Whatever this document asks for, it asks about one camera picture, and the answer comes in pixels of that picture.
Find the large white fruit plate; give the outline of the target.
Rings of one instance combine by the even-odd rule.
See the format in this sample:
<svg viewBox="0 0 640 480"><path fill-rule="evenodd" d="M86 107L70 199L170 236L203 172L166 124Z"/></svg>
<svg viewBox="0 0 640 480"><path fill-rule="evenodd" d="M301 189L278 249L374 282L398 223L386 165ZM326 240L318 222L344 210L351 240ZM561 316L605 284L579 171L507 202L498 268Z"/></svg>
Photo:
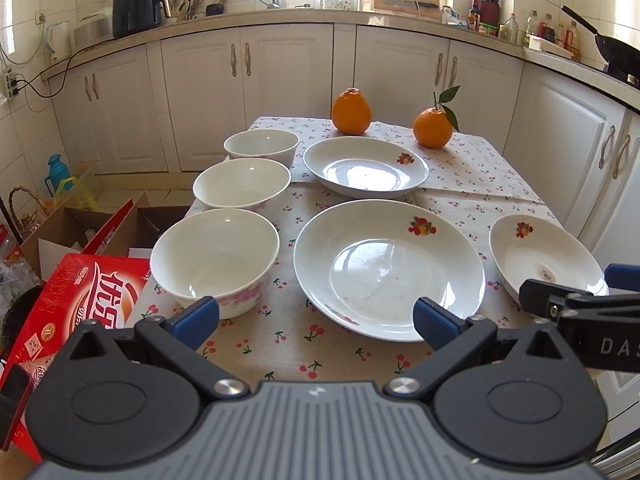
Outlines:
<svg viewBox="0 0 640 480"><path fill-rule="evenodd" d="M467 318L485 295L471 242L447 220L396 200L353 200L316 214L297 237L299 286L324 315L357 334L418 342L421 297Z"/></svg>

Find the white power strip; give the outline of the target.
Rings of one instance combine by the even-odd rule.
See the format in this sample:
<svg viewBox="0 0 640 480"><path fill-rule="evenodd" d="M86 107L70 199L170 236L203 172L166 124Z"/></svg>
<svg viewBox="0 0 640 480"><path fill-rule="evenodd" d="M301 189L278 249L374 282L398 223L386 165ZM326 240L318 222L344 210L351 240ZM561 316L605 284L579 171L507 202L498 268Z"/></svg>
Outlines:
<svg viewBox="0 0 640 480"><path fill-rule="evenodd" d="M14 71L5 67L1 71L1 103L11 101L17 95L17 80Z"/></svg>

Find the white floral bowl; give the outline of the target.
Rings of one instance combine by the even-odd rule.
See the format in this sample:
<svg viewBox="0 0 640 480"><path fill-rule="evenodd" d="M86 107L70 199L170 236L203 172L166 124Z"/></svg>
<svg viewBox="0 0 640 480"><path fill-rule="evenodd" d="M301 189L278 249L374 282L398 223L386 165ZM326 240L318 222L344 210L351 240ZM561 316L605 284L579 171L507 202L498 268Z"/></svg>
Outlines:
<svg viewBox="0 0 640 480"><path fill-rule="evenodd" d="M193 194L208 208L256 210L280 196L291 183L291 171L265 158L237 158L201 172Z"/></svg>
<svg viewBox="0 0 640 480"><path fill-rule="evenodd" d="M266 158L291 169L299 137L288 130L250 129L229 136L224 149L230 158Z"/></svg>
<svg viewBox="0 0 640 480"><path fill-rule="evenodd" d="M184 218L153 246L150 270L157 285L189 307L216 299L221 318L256 307L280 250L274 225L244 209L208 210Z"/></svg>

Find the black air fryer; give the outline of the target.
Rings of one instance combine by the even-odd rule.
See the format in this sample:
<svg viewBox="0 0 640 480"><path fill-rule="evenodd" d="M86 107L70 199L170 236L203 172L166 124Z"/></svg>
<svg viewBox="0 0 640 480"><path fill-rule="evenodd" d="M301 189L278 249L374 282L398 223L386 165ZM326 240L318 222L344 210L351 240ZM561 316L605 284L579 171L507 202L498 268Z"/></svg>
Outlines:
<svg viewBox="0 0 640 480"><path fill-rule="evenodd" d="M113 37L120 39L160 27L170 17L168 0L113 0Z"/></svg>

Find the brown cardboard box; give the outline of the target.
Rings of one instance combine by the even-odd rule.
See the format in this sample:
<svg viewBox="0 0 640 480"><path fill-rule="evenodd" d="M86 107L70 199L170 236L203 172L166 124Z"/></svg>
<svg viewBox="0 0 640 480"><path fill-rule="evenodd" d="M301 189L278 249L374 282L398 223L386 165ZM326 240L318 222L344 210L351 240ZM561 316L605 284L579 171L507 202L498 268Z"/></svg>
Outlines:
<svg viewBox="0 0 640 480"><path fill-rule="evenodd" d="M67 254L148 258L160 234L188 210L186 205L152 206L143 193L110 214L81 209L70 197L26 238L21 250L43 281Z"/></svg>

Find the cherry print tablecloth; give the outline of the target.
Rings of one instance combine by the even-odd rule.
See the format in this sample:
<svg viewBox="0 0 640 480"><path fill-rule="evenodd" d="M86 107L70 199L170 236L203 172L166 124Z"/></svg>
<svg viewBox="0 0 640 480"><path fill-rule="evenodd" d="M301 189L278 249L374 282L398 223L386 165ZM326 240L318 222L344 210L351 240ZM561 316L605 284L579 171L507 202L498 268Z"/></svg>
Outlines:
<svg viewBox="0 0 640 480"><path fill-rule="evenodd" d="M479 136L456 134L446 148L429 150L404 127L375 122L369 136L408 148L427 163L424 185L403 203L421 207L456 226L471 242L485 271L485 295L476 312L501 327L529 322L502 284L489 250L489 231L509 214L550 219L551 210L491 144ZM294 247L316 214L349 198L325 188L296 159L292 181L268 214L280 236L280 252L256 307L222 318L198 349L200 357L254 384L262 380L373 380L409 374L431 354L422 341L393 342L348 330L319 311L299 286Z"/></svg>

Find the red printed carton box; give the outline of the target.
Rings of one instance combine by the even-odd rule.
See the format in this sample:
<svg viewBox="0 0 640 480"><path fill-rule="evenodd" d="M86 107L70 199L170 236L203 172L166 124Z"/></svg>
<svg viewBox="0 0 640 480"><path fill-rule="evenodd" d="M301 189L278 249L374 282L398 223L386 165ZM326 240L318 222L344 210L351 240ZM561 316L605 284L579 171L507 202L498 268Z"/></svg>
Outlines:
<svg viewBox="0 0 640 480"><path fill-rule="evenodd" d="M1 375L1 447L41 458L27 429L27 400L77 325L97 320L123 328L149 278L146 259L66 255L18 330Z"/></svg>

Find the wicker basket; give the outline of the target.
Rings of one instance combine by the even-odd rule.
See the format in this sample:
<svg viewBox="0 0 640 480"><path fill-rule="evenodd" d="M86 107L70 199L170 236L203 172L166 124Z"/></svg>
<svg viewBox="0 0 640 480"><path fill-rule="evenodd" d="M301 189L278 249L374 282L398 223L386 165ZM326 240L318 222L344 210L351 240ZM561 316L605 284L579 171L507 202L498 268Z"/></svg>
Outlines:
<svg viewBox="0 0 640 480"><path fill-rule="evenodd" d="M14 226L23 238L37 231L52 212L50 204L24 186L12 188L9 194L9 211Z"/></svg>

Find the white electric kettle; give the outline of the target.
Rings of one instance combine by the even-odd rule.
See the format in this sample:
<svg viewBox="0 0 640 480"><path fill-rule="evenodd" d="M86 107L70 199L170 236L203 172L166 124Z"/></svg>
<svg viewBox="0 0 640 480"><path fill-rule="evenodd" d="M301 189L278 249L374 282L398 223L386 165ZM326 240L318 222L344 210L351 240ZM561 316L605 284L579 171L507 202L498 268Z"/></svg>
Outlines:
<svg viewBox="0 0 640 480"><path fill-rule="evenodd" d="M49 55L50 63L68 58L72 53L70 45L70 21L62 21L47 27L44 33L44 46Z"/></svg>

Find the orange with green leaves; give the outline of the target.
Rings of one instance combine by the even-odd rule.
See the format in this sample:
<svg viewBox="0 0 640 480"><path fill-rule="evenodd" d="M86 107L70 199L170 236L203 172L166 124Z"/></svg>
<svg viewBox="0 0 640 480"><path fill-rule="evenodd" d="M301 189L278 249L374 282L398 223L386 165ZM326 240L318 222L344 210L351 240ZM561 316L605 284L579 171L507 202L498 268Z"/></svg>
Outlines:
<svg viewBox="0 0 640 480"><path fill-rule="evenodd" d="M447 106L457 95L460 87L433 93L434 105L421 112L413 122L413 136L424 148L440 150L459 132L459 123L454 111Z"/></svg>

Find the black wok pan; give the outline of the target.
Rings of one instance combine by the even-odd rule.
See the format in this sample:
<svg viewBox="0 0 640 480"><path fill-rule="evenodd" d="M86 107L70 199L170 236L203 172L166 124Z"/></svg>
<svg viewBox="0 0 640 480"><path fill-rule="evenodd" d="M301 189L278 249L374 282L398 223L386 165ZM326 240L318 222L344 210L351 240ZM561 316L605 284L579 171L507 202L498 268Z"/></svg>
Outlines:
<svg viewBox="0 0 640 480"><path fill-rule="evenodd" d="M605 73L634 88L639 88L639 50L622 40L601 35L594 26L568 6L562 6L562 11L593 34L598 51L606 62Z"/></svg>

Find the small fruit plate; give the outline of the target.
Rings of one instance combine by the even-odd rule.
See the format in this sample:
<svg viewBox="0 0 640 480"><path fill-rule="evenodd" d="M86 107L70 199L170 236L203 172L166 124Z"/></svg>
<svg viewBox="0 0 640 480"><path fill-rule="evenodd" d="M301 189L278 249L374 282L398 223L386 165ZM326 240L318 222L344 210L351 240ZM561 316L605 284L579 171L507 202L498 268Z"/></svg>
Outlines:
<svg viewBox="0 0 640 480"><path fill-rule="evenodd" d="M528 278L573 287L594 296L608 294L603 271L587 248L562 226L529 214L498 219L489 248L506 292L518 301Z"/></svg>

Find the red knife block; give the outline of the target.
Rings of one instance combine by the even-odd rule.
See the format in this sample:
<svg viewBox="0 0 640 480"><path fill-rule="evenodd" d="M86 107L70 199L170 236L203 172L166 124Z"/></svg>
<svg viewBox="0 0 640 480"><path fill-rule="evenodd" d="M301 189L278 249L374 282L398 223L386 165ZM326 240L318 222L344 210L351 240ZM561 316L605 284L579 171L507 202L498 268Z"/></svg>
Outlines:
<svg viewBox="0 0 640 480"><path fill-rule="evenodd" d="M480 22L490 26L498 26L500 16L500 0L477 0L480 9Z"/></svg>

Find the bumpy orange tangerine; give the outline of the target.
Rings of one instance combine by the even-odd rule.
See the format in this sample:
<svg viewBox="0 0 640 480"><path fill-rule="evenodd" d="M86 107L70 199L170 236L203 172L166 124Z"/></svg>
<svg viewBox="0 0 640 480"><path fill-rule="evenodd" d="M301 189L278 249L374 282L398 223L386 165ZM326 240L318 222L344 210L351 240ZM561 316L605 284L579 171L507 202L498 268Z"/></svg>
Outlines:
<svg viewBox="0 0 640 480"><path fill-rule="evenodd" d="M348 88L335 100L331 119L340 133L362 136L370 126L372 112L360 90Z"/></svg>

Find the yellow plastic bag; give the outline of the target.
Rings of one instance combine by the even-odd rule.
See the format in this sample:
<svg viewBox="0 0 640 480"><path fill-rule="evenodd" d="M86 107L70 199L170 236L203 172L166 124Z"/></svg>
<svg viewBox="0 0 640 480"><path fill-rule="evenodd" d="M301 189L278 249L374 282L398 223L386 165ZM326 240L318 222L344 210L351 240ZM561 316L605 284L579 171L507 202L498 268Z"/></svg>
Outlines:
<svg viewBox="0 0 640 480"><path fill-rule="evenodd" d="M58 208L69 198L76 200L77 207L88 211L99 211L100 206L88 186L76 177L62 179L53 196L53 207Z"/></svg>

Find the blue thermos jug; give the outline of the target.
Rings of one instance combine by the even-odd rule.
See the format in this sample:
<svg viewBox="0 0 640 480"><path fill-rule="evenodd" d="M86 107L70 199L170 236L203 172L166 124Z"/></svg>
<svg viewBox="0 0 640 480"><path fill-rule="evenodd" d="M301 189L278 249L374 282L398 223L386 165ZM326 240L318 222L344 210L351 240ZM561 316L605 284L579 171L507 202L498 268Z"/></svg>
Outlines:
<svg viewBox="0 0 640 480"><path fill-rule="evenodd" d="M51 196L58 192L60 183L70 178L70 170L62 161L61 154L53 154L48 159L48 174L44 178L44 184Z"/></svg>

